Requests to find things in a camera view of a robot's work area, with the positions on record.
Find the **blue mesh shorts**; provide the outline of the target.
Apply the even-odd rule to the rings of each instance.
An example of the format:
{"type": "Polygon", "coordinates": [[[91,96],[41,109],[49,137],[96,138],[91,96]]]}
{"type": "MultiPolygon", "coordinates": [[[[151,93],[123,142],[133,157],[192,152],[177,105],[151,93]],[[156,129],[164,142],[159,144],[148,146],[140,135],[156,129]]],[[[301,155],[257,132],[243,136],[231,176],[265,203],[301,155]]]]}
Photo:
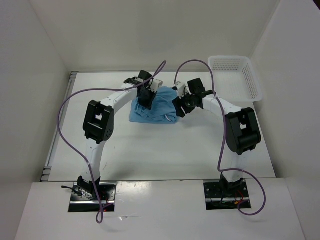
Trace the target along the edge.
{"type": "Polygon", "coordinates": [[[177,93],[170,87],[163,86],[157,91],[151,110],[141,106],[136,97],[130,107],[129,121],[141,124],[175,124],[179,121],[173,100],[177,93]]]}

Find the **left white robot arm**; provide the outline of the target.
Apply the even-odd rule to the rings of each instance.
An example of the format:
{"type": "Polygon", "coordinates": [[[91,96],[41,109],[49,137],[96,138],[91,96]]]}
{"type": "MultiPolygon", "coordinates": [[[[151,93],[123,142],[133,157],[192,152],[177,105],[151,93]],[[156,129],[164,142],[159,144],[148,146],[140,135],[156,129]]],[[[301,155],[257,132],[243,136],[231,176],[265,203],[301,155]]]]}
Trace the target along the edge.
{"type": "Polygon", "coordinates": [[[151,110],[158,89],[163,81],[141,70],[137,77],[124,81],[117,91],[102,101],[89,102],[84,118],[83,130],[86,138],[85,166],[77,179],[79,191],[89,200],[97,199],[100,194],[100,165],[103,150],[114,133],[115,115],[134,99],[144,108],[151,110]]]}

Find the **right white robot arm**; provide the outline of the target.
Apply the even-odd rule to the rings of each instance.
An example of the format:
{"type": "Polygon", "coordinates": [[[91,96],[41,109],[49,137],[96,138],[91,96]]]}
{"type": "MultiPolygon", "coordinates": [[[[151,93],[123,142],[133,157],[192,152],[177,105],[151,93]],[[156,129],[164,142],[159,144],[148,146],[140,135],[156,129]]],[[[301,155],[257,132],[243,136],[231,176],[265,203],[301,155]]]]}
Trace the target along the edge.
{"type": "Polygon", "coordinates": [[[225,197],[235,193],[243,182],[243,172],[250,153],[261,142],[261,133],[255,111],[241,108],[206,90],[201,79],[174,83],[177,97],[172,101],[176,115],[185,117],[195,108],[207,110],[221,117],[223,123],[222,146],[218,160],[219,191],[225,197]]]}

